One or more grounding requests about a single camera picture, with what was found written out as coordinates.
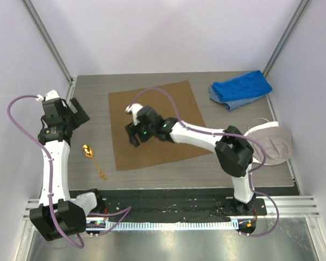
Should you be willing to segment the gold spoon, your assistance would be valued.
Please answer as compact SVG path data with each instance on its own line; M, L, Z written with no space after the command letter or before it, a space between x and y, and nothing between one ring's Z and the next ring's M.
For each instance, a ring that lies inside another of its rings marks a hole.
M93 161L93 163L96 166L97 171L98 171L101 179L103 181L106 181L107 180L107 176L106 176L105 172L100 168L100 166L98 165L98 163L96 162L96 160L95 160L95 153L94 153L93 148L91 146L89 146L89 145L83 145L82 146L82 150L83 150L84 155L87 158L90 158Z

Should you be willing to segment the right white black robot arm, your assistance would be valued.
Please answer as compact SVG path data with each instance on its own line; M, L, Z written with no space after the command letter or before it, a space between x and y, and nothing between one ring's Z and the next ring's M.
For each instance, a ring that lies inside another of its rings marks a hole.
M126 107L133 121L126 125L129 142L135 147L155 137L160 141L188 144L216 154L222 170L231 176L234 207L242 215L254 208L255 193L250 187L249 173L253 148L234 126L210 129L195 126L176 118L163 119L152 107L134 103Z

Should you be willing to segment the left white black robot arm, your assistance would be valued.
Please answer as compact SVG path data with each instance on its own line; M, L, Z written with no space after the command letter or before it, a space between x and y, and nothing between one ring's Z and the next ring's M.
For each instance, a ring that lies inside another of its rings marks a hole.
M68 156L73 131L89 121L76 98L67 105L62 98L45 99L44 115L37 143L43 153L43 185L39 206L30 210L29 218L46 241L86 230L86 217L101 216L105 204L97 189L86 190L75 200L68 189Z

